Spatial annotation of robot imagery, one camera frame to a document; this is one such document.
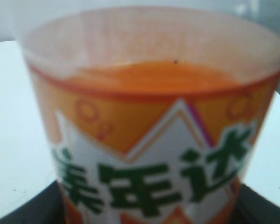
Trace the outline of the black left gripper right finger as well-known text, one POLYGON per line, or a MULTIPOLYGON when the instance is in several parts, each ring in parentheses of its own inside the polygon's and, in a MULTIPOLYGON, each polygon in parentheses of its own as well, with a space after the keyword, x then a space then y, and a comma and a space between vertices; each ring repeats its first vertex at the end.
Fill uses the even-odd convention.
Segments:
POLYGON ((280 224, 280 207, 243 185, 236 204, 237 224, 280 224))

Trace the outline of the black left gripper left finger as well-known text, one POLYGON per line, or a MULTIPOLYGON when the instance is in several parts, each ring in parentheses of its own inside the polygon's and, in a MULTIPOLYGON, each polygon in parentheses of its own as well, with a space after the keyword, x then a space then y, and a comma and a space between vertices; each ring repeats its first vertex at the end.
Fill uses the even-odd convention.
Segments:
POLYGON ((56 181, 19 208, 0 218, 0 224, 62 224, 63 202, 56 181))

